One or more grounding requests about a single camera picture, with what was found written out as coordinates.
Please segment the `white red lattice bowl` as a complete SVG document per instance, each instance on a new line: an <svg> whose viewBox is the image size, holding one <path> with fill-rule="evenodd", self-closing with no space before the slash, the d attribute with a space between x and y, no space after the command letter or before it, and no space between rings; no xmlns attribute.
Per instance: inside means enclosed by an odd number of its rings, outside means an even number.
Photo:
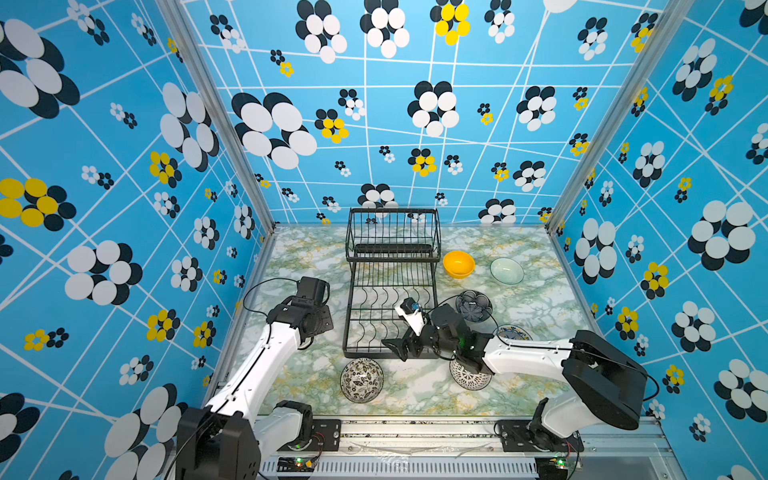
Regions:
<svg viewBox="0 0 768 480"><path fill-rule="evenodd" d="M487 373L472 373L457 360L449 363L449 371L453 380L463 389L468 391L480 391L485 389L492 381L493 376Z"/></svg>

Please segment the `black floral pink bowl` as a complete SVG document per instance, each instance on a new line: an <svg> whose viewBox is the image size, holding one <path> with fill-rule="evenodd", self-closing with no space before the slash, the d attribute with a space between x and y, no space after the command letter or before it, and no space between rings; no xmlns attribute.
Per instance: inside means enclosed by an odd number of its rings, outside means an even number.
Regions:
<svg viewBox="0 0 768 480"><path fill-rule="evenodd" d="M353 403L369 403L383 390L384 371L374 360L358 358L342 370L340 388L342 394Z"/></svg>

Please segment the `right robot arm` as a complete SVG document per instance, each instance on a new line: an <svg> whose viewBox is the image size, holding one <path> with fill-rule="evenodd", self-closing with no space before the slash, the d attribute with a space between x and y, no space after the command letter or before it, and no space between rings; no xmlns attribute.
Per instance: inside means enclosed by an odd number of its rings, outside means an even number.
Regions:
<svg viewBox="0 0 768 480"><path fill-rule="evenodd" d="M639 426L649 375L591 330L569 339L511 340L471 329L449 305L425 311L408 298L395 312L408 328L382 343L402 361L432 352L472 375L523 374L568 384L561 395L539 401L524 430L538 450L553 451L593 425L625 431Z"/></svg>

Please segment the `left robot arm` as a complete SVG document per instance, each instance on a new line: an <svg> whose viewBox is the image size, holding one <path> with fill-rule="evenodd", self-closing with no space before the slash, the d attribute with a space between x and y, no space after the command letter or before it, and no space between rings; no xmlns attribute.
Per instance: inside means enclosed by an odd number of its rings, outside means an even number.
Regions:
<svg viewBox="0 0 768 480"><path fill-rule="evenodd" d="M166 479L262 479L262 464L285 445L313 436L308 404L283 400L260 419L259 409L290 357L333 329L329 284L303 277L296 292L266 314L257 345L205 406L180 419Z"/></svg>

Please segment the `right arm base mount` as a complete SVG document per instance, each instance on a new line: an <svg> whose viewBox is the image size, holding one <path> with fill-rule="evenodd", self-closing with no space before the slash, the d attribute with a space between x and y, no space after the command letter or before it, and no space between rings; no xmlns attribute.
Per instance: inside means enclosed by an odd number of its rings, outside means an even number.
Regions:
<svg viewBox="0 0 768 480"><path fill-rule="evenodd" d="M584 444L576 433L567 438L560 438L543 429L532 431L529 429L528 420L499 420L494 424L494 433L499 438L503 451L507 453L575 454L584 451Z"/></svg>

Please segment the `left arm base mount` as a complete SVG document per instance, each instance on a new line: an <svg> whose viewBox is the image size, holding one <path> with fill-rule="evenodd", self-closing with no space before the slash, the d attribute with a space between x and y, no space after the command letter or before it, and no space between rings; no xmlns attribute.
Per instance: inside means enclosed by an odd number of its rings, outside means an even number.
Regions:
<svg viewBox="0 0 768 480"><path fill-rule="evenodd" d="M338 418L315 418L302 426L299 437L277 449L278 452L336 452L339 450L342 421Z"/></svg>

